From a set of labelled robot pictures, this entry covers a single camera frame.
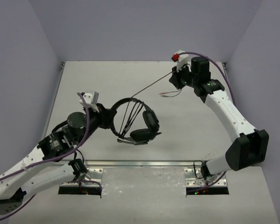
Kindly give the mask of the black headset with microphone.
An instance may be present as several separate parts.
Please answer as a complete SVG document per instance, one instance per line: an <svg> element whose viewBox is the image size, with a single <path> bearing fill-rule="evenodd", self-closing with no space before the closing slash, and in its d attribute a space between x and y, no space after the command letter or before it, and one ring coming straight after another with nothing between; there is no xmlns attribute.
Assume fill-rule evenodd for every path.
<svg viewBox="0 0 280 224"><path fill-rule="evenodd" d="M120 129L116 129L116 122L112 121L110 124L118 142L145 145L161 134L160 122L150 106L136 98L123 98L112 106L112 110L116 112L123 105L130 105L132 108L127 108L125 112L127 117L123 118Z"/></svg>

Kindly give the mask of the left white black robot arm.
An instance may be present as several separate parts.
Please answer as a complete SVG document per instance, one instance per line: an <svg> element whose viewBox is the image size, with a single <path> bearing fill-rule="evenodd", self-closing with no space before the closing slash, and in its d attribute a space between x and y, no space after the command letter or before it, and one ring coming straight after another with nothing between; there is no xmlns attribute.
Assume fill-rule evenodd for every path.
<svg viewBox="0 0 280 224"><path fill-rule="evenodd" d="M116 110L102 104L97 110L73 112L41 140L20 162L0 175L0 215L10 216L37 193L64 182L82 182L88 173L82 159L75 157L61 167L41 171L75 153L98 129L109 129Z"/></svg>

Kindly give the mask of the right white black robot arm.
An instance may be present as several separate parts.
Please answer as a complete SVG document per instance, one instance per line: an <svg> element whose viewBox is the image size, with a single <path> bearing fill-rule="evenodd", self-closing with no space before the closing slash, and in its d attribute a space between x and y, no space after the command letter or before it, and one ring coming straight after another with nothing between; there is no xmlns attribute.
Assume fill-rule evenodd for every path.
<svg viewBox="0 0 280 224"><path fill-rule="evenodd" d="M193 88L194 93L218 117L232 142L223 156L202 162L202 178L208 180L229 170L239 171L263 162L268 147L268 132L258 130L249 123L221 82L211 78L209 59L203 56L189 59L183 53L176 53L172 60L177 65L172 68L170 83L178 90L185 86Z"/></svg>

